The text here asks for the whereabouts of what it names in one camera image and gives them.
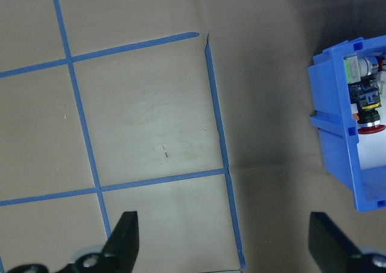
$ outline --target metal bolt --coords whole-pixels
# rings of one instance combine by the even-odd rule
[[[83,267],[89,268],[93,267],[98,263],[99,256],[96,254],[91,255],[85,261],[83,261]]]
[[[372,258],[372,262],[377,267],[386,268],[386,257],[382,255],[374,255]]]

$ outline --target blue plastic bin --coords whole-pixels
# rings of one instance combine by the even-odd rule
[[[386,36],[345,41],[314,56],[308,69],[316,111],[311,123],[318,128],[325,168],[353,192],[361,212],[386,207],[386,166],[361,169],[344,59],[385,51]],[[374,156],[386,158],[376,147]]]

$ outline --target painter's tape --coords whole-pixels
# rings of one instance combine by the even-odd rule
[[[28,73],[28,72],[32,72],[32,71],[43,70],[43,69],[52,68],[52,67],[61,66],[61,65],[66,65],[66,64],[67,64],[66,59],[59,59],[59,60],[54,60],[54,61],[45,62],[45,63],[41,63],[41,64],[35,64],[35,65],[31,65],[31,66],[26,66],[26,67],[22,67],[22,68],[17,68],[17,69],[12,69],[12,70],[8,70],[8,71],[0,72],[0,78],[9,77],[9,76],[18,75],[18,74],[23,74],[23,73]]]
[[[0,201],[0,207],[24,204],[26,202],[38,202],[38,201],[46,201],[49,199],[67,198],[69,196],[87,195],[87,194],[96,193],[96,192],[97,192],[96,188],[91,188],[91,189],[83,189],[83,190],[71,190],[69,192],[62,192],[62,193],[50,193],[48,195],[41,195],[41,196],[29,196],[26,198],[6,199],[3,201]]]
[[[107,238],[109,238],[111,235],[111,227],[110,227],[109,217],[107,216],[106,205],[104,204],[103,193],[101,189],[98,189],[96,194],[98,195],[98,202],[99,202],[99,207],[101,208],[102,220],[103,220],[104,228],[106,230],[106,236]]]
[[[67,33],[65,29],[65,22],[63,20],[62,10],[60,8],[59,0],[52,0],[52,1],[54,2],[56,19],[58,21],[60,36],[62,37],[62,44],[65,50],[66,59],[67,61],[69,61],[71,59],[71,53],[70,53],[70,47],[68,45]]]
[[[242,254],[242,243],[241,243],[239,222],[237,220],[235,195],[233,193],[232,179],[230,178],[229,170],[226,170],[225,182],[227,184],[230,217],[232,218],[233,232],[235,233],[235,241],[236,241],[236,247],[237,247],[237,254],[239,256],[239,261],[240,261],[240,268],[241,270],[246,270],[247,265],[245,264],[245,258],[244,258],[244,255]]]
[[[198,37],[198,35],[200,35],[200,34],[196,33],[196,32],[187,32],[187,33],[172,35],[172,36],[163,37],[163,38],[159,38],[159,39],[153,39],[153,40],[149,40],[149,41],[143,41],[143,42],[138,42],[138,43],[133,43],[133,44],[122,45],[119,47],[113,47],[113,48],[104,49],[104,50],[100,50],[100,51],[96,51],[96,52],[90,52],[90,53],[81,54],[78,56],[73,56],[72,61],[73,62],[79,62],[79,61],[83,61],[83,60],[98,58],[98,57],[112,55],[112,54],[116,54],[116,53],[127,52],[127,51],[147,48],[147,47],[163,45],[163,44],[167,44],[167,43],[171,43],[171,42],[195,38],[195,37]]]
[[[213,169],[211,171],[193,172],[190,174],[173,175],[171,177],[152,178],[151,180],[133,181],[131,183],[123,183],[123,184],[113,184],[110,186],[103,186],[102,191],[108,192],[111,190],[129,189],[131,187],[143,187],[143,186],[150,186],[152,184],[162,184],[162,183],[170,183],[172,181],[189,180],[191,178],[210,177],[211,175],[225,174],[225,171],[226,171],[225,169]]]
[[[207,66],[207,74],[209,77],[210,92],[212,94],[212,102],[213,102],[213,108],[215,112],[217,131],[220,136],[220,149],[221,149],[221,156],[223,158],[223,165],[225,168],[224,174],[225,174],[225,181],[227,185],[228,201],[229,201],[230,215],[232,218],[233,232],[235,234],[236,249],[239,257],[240,268],[242,270],[245,270],[246,264],[245,264],[244,255],[242,254],[241,235],[240,235],[240,229],[239,229],[239,224],[237,220],[235,196],[233,194],[232,180],[229,174],[229,161],[228,161],[228,153],[227,153],[227,147],[226,147],[226,141],[225,141],[224,127],[223,127],[223,122],[221,120],[220,103],[218,102],[215,72],[214,72],[213,61],[212,61],[212,53],[210,51],[208,39],[206,40],[205,59],[206,59],[206,66]]]
[[[111,235],[111,228],[110,228],[110,224],[109,224],[109,219],[107,218],[106,207],[104,205],[103,194],[101,191],[101,185],[100,185],[100,181],[98,178],[97,166],[95,164],[95,158],[94,158],[94,154],[93,154],[92,147],[91,147],[91,140],[90,140],[89,130],[87,128],[86,117],[84,116],[84,110],[83,110],[82,100],[80,97],[77,77],[75,75],[74,64],[72,63],[72,57],[71,57],[70,47],[69,47],[69,43],[68,43],[68,39],[67,39],[65,23],[63,21],[62,10],[60,8],[59,0],[53,0],[53,2],[54,2],[55,13],[56,13],[56,17],[57,17],[57,21],[58,21],[58,25],[59,25],[60,35],[62,37],[63,49],[65,50],[66,61],[67,61],[67,66],[68,66],[68,72],[70,74],[72,90],[74,91],[75,102],[77,104],[77,110],[78,110],[78,114],[79,114],[80,125],[81,125],[82,132],[83,132],[83,137],[84,137],[84,142],[86,145],[87,155],[89,157],[92,178],[93,178],[93,182],[94,182],[94,185],[96,188],[96,194],[98,196],[98,202],[99,202],[100,209],[101,209],[101,214],[102,214],[104,228],[106,231],[106,236],[109,237]]]
[[[210,52],[210,46],[208,41],[206,42],[206,47],[205,47],[205,59],[206,59],[207,74],[209,77],[210,92],[212,94],[213,108],[215,110],[217,131],[218,131],[218,134],[220,135],[221,156],[223,158],[224,168],[228,168],[229,162],[228,162],[227,146],[225,143],[223,122],[221,120],[220,104],[218,102],[215,72],[214,72],[213,62],[212,62],[212,53]]]

